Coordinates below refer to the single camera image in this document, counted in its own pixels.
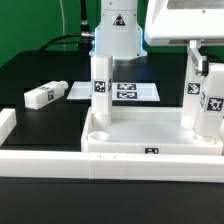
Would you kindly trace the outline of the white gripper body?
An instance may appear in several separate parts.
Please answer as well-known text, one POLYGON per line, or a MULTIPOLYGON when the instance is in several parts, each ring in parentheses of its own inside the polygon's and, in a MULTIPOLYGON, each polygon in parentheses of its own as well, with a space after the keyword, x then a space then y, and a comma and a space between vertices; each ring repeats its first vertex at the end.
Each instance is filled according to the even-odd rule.
POLYGON ((224 0, 149 0, 144 39, 150 46, 224 45, 224 0))

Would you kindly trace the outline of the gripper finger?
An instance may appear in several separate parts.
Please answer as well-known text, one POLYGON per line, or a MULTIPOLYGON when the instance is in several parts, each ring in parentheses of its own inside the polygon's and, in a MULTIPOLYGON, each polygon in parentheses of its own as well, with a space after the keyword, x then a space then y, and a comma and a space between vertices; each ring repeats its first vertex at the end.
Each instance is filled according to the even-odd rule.
POLYGON ((200 76, 207 76, 209 72, 209 62, 206 56, 200 54, 200 48, 200 40, 190 40, 187 53, 194 64, 195 73, 200 76))

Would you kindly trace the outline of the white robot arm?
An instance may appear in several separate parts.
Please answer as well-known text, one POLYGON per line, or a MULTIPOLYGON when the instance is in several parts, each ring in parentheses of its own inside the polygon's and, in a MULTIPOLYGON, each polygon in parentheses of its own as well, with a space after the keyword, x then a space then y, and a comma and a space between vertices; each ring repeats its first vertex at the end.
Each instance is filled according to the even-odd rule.
POLYGON ((224 0, 149 0, 145 26, 137 22, 138 0, 101 0, 91 55, 129 61, 143 57, 143 45, 186 45, 196 72, 208 74, 201 46, 224 45, 224 0))

